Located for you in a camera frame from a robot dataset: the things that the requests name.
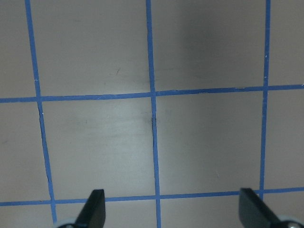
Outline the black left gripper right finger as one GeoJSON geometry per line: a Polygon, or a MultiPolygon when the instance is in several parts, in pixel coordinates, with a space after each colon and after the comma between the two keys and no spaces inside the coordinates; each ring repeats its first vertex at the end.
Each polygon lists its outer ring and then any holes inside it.
{"type": "Polygon", "coordinates": [[[239,191],[238,216],[244,228],[274,228],[280,223],[278,216],[251,188],[239,191]]]}

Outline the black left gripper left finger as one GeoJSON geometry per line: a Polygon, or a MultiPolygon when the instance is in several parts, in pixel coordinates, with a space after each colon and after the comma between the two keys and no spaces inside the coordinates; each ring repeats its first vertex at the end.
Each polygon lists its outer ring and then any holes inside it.
{"type": "Polygon", "coordinates": [[[103,228],[105,224],[104,190],[93,190],[74,222],[75,228],[103,228]]]}

